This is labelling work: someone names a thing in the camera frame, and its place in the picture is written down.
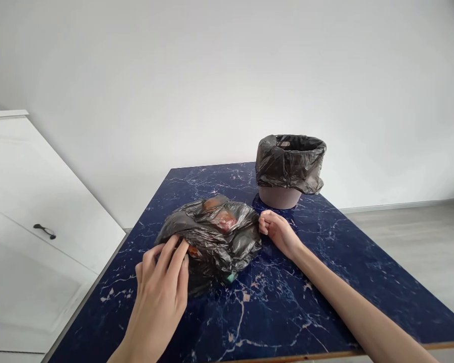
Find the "white wall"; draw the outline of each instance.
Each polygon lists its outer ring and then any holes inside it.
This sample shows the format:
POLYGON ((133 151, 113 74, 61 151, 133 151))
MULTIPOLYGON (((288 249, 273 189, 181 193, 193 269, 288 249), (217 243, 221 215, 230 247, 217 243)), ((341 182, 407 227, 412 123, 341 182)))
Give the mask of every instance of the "white wall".
POLYGON ((326 141, 339 208, 453 198, 454 2, 0 0, 0 104, 123 227, 272 133, 326 141))

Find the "cabinet handle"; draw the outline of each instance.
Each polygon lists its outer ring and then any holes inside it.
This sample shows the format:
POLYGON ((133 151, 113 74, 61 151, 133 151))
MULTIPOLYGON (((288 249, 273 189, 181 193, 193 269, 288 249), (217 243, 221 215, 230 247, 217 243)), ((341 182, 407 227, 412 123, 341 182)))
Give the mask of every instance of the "cabinet handle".
POLYGON ((56 235, 52 229, 42 227, 40 224, 34 224, 34 228, 42 229, 50 236, 50 239, 55 239, 56 235))

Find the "marble tabletop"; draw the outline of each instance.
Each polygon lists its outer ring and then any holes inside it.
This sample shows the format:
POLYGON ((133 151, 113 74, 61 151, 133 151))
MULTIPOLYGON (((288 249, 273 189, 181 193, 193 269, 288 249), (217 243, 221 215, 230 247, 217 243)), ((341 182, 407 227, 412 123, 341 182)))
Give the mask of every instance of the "marble tabletop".
MULTIPOLYGON (((171 169, 79 312, 50 362, 106 362, 136 296, 135 265, 179 206, 224 194, 266 209, 254 163, 171 169)), ((424 344, 454 342, 454 313, 322 195, 280 211, 329 268, 424 344)), ((228 287, 188 301, 161 362, 206 362, 352 352, 360 347, 336 312, 263 236, 257 258, 228 287)))

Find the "wooden table edge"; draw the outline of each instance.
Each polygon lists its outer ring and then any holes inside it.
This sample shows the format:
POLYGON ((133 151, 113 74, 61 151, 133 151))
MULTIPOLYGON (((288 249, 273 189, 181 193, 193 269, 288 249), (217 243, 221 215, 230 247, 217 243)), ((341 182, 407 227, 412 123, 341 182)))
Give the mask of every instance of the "wooden table edge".
MULTIPOLYGON (((427 350, 449 349, 454 348, 454 342, 444 343, 430 343, 422 344, 427 350)), ((332 353, 318 353, 318 354, 304 354, 304 355, 290 355, 274 358, 255 358, 255 359, 242 359, 242 360, 228 360, 223 363, 290 363, 303 360, 316 360, 316 359, 329 359, 329 358, 343 358, 357 355, 365 355, 363 350, 346 350, 332 353)))

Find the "trash bag liner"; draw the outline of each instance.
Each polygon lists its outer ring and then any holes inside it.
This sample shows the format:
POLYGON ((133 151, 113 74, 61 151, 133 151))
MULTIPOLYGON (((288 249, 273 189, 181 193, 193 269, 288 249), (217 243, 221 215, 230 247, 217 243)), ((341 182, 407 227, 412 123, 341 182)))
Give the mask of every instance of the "trash bag liner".
POLYGON ((155 245, 174 234, 188 241, 188 296, 198 296, 231 283, 257 256, 262 247, 258 218, 251 206, 216 195, 173 211, 155 245))
POLYGON ((304 135, 270 135, 257 148, 255 177, 259 187, 297 189, 317 194, 324 185, 319 173, 324 141, 304 135))

